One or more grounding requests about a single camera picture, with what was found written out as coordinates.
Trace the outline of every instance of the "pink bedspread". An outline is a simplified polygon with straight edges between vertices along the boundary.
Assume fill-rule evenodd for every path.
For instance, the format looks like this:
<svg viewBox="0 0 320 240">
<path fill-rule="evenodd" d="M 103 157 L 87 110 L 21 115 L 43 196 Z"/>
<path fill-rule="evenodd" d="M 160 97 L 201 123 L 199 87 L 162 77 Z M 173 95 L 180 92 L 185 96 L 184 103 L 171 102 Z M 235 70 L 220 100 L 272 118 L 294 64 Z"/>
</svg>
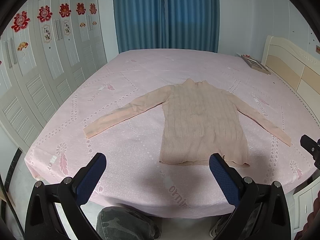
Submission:
<svg viewBox="0 0 320 240">
<path fill-rule="evenodd" d="M 292 139 L 288 147 L 248 117 L 239 119 L 249 145 L 249 168 L 237 168 L 256 183 L 278 180 L 289 192 L 315 170 L 300 137 L 317 140 L 319 126 L 275 75 L 252 70 L 241 58 L 211 52 L 146 49 L 118 55 L 84 82 L 58 109 L 30 147 L 25 161 L 36 179 L 50 183 L 74 176 L 96 152 L 107 168 L 90 200 L 127 204 L 160 217 L 199 218 L 232 212 L 208 166 L 159 163 L 164 115 L 157 106 L 86 139 L 83 128 L 134 98 L 168 84 L 207 80 L 260 111 Z"/>
</svg>

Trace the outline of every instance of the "gray pants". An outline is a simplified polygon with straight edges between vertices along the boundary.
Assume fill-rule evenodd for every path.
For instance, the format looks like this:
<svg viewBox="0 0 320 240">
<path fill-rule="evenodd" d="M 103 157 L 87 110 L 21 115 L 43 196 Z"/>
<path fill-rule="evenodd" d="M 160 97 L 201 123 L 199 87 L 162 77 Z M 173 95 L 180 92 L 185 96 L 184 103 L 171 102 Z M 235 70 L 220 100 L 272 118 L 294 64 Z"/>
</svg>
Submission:
<svg viewBox="0 0 320 240">
<path fill-rule="evenodd" d="M 104 240 L 154 240 L 161 236 L 158 226 L 149 217 L 121 207 L 102 209 L 96 230 Z"/>
</svg>

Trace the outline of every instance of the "white wardrobe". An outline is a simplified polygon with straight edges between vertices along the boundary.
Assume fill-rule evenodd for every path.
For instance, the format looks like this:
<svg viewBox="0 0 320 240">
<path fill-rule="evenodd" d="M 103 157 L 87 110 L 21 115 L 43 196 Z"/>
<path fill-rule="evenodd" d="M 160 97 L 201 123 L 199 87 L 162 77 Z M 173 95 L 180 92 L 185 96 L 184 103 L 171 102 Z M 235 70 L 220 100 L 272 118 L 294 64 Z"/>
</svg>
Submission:
<svg viewBox="0 0 320 240">
<path fill-rule="evenodd" d="M 0 125 L 26 152 L 106 63 L 97 0 L 28 0 L 0 38 Z"/>
</svg>

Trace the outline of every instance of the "white tile floor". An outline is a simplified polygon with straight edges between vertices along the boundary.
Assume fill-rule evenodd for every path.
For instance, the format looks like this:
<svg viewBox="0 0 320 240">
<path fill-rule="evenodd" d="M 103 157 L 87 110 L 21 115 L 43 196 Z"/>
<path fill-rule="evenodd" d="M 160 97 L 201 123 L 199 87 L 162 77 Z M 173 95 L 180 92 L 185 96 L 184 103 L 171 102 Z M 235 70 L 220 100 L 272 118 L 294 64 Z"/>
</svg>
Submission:
<svg viewBox="0 0 320 240">
<path fill-rule="evenodd" d="M 25 162 L 25 154 L 22 153 L 18 161 L 16 169 L 13 173 L 12 180 L 9 187 L 9 192 L 16 205 L 15 211 L 19 217 L 22 227 L 25 226 L 25 220 L 27 215 L 27 208 L 29 198 L 36 180 L 31 176 Z M 96 227 L 97 215 L 103 207 L 88 202 L 86 205 L 81 206 L 84 214 L 93 225 Z M 62 207 L 57 204 L 57 210 L 60 215 L 61 221 L 65 227 L 65 230 L 70 239 L 76 240 L 67 218 L 65 217 Z M 207 217 L 201 219 L 162 219 L 162 240 L 209 240 L 212 239 L 209 236 L 209 230 L 211 225 L 217 221 L 217 217 Z M 6 222 L 10 231 L 13 232 L 17 240 L 22 240 L 17 223 L 15 222 L 13 215 L 7 206 L 6 209 Z"/>
</svg>

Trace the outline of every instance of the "wall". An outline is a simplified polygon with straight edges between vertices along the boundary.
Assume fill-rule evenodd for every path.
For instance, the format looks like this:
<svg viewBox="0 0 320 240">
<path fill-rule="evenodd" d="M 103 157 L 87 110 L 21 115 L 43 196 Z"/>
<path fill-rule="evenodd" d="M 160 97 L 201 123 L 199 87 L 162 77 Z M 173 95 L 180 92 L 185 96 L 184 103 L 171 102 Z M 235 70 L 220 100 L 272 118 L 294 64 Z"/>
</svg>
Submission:
<svg viewBox="0 0 320 240">
<path fill-rule="evenodd" d="M 5 181 L 11 161 L 18 147 L 9 138 L 4 129 L 0 126 L 0 174 L 2 181 Z"/>
<path fill-rule="evenodd" d="M 218 53 L 247 54 L 251 47 L 252 0 L 220 0 Z"/>
<path fill-rule="evenodd" d="M 220 0 L 219 53 L 261 60 L 268 35 L 289 39 L 320 60 L 319 41 L 289 0 Z"/>
<path fill-rule="evenodd" d="M 119 54 L 113 0 L 98 0 L 103 45 L 109 62 Z"/>
</svg>

